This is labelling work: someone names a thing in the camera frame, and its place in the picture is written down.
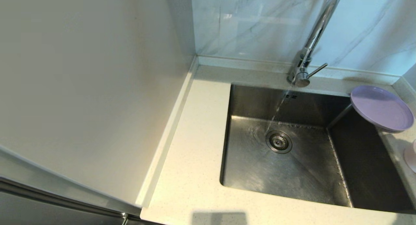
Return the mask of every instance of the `stainless steel sink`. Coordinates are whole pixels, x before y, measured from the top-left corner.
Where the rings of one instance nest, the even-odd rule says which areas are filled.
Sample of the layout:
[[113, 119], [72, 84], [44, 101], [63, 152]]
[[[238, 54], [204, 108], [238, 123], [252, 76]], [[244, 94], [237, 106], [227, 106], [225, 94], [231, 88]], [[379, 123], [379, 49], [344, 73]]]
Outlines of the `stainless steel sink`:
[[348, 97], [232, 85], [221, 184], [416, 213], [376, 128], [349, 105]]

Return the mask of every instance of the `backsplash tile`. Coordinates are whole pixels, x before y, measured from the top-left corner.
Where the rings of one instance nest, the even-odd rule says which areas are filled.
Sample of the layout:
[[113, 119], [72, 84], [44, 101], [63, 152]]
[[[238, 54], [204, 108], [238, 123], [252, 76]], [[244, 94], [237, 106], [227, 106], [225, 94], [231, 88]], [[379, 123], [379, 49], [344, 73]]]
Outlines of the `backsplash tile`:
[[[325, 0], [192, 0], [200, 55], [293, 62]], [[414, 0], [341, 0], [312, 65], [403, 75], [416, 60]]]

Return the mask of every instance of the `purple plate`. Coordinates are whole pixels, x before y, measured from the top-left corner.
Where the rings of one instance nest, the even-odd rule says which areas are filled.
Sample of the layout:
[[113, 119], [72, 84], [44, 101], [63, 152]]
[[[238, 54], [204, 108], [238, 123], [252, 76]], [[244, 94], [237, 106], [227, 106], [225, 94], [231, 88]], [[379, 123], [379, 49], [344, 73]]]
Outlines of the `purple plate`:
[[387, 132], [402, 132], [414, 123], [414, 116], [406, 103], [379, 87], [363, 85], [354, 88], [351, 103], [363, 118]]

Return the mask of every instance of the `drain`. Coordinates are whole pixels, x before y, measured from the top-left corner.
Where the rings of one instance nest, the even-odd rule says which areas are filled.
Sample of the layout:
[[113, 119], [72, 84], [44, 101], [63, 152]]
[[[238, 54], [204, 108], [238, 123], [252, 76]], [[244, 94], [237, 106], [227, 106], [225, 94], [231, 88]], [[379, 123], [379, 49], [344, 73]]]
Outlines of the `drain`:
[[266, 135], [269, 148], [277, 153], [287, 153], [292, 149], [292, 140], [282, 131], [271, 131]]

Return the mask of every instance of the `wall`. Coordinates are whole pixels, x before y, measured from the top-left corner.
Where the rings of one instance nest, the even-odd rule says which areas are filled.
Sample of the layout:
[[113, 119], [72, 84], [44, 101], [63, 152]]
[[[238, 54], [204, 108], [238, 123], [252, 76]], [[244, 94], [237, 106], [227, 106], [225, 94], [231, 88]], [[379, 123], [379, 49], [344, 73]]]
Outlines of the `wall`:
[[[312, 65], [403, 75], [416, 60], [414, 0], [341, 0]], [[293, 62], [324, 0], [192, 0], [201, 55]]]
[[416, 63], [404, 74], [404, 78], [416, 91]]
[[0, 0], [0, 145], [134, 204], [195, 54], [191, 0]]

